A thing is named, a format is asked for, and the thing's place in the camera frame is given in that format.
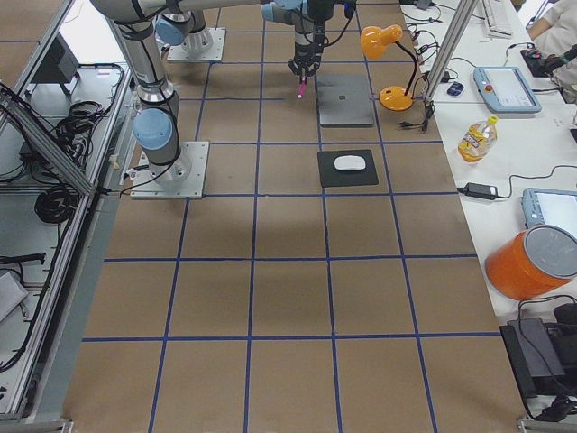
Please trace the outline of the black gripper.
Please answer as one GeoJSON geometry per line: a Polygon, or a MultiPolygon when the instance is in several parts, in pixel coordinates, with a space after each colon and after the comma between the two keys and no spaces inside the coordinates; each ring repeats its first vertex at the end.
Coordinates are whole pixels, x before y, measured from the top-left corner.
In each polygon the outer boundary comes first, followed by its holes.
{"type": "Polygon", "coordinates": [[[301,79],[301,72],[305,72],[305,79],[315,76],[320,68],[325,43],[325,22],[314,23],[314,43],[295,43],[294,57],[288,61],[288,67],[298,79],[301,79]]]}
{"type": "Polygon", "coordinates": [[[334,0],[308,0],[308,17],[316,23],[325,23],[334,15],[334,0]]]}

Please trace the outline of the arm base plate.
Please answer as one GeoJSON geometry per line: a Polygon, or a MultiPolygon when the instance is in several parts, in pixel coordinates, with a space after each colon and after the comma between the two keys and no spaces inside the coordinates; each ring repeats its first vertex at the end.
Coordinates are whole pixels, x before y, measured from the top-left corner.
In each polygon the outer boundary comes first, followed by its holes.
{"type": "Polygon", "coordinates": [[[169,62],[209,63],[220,62],[224,54],[226,29],[206,27],[192,32],[180,45],[171,46],[169,62]]]}
{"type": "Polygon", "coordinates": [[[135,186],[129,190],[133,199],[200,199],[203,196],[209,142],[181,142],[180,156],[164,172],[164,168],[150,165],[145,152],[140,164],[147,165],[133,176],[135,186]]]}

